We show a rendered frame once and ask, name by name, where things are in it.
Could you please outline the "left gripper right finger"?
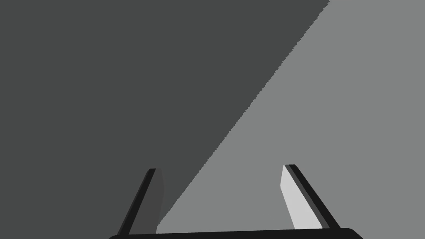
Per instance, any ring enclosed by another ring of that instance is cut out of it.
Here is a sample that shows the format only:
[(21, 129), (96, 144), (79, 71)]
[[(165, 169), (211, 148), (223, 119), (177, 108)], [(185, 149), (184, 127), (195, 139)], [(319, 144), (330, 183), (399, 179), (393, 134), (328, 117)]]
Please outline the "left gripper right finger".
[(295, 229), (341, 227), (295, 164), (283, 166), (280, 189)]

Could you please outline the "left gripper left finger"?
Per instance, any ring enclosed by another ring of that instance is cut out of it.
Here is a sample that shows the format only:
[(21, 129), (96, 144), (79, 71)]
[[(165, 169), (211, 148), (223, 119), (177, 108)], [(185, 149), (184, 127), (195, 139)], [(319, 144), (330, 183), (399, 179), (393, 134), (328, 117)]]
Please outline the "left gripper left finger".
[(120, 226), (118, 236), (156, 234), (164, 198), (164, 179), (159, 168), (149, 169)]

